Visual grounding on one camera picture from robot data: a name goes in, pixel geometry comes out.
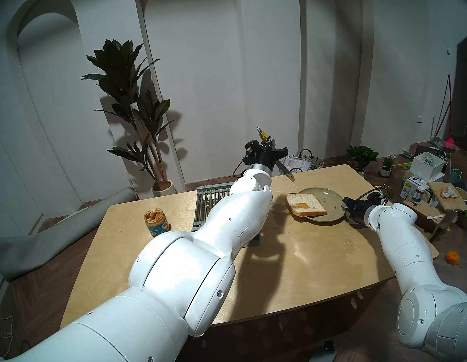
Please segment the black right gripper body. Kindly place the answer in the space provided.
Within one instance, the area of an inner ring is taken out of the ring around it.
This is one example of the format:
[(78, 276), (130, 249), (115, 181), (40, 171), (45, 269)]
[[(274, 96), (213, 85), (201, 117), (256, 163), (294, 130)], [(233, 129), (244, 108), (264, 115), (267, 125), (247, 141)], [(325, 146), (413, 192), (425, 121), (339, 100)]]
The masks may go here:
[(349, 224), (353, 227), (366, 226), (365, 214), (369, 210), (368, 200), (355, 200), (356, 208), (348, 211)]

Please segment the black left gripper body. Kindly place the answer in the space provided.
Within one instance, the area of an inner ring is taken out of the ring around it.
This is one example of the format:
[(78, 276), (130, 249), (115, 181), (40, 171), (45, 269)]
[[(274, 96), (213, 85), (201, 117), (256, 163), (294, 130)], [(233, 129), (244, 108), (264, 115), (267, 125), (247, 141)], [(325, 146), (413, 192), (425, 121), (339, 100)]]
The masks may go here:
[(243, 157), (243, 163), (248, 169), (258, 169), (269, 176), (273, 174), (273, 169), (276, 163), (280, 160), (279, 150), (272, 148), (262, 148), (248, 150)]

